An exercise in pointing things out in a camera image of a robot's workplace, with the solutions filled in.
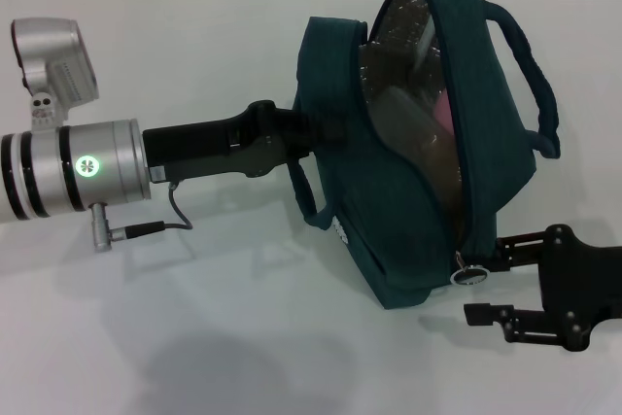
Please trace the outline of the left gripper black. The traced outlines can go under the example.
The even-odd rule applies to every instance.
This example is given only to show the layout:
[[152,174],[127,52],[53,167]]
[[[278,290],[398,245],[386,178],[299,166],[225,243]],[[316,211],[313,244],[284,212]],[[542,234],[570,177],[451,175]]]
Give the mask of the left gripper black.
[[142,139],[151,181],[179,183],[224,173],[262,177],[290,160],[341,146],[346,129],[342,119],[310,118],[261,100],[233,118],[147,129]]

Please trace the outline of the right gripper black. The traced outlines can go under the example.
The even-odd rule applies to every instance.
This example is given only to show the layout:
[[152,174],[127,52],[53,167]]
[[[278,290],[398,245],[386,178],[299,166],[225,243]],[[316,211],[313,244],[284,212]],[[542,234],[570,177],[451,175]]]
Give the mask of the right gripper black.
[[600,323],[621,317],[621,248],[595,247],[579,240],[568,225],[499,237],[488,259],[492,270],[538,263],[544,311],[513,305],[464,305],[472,327],[497,323],[509,343],[562,345],[580,352]]

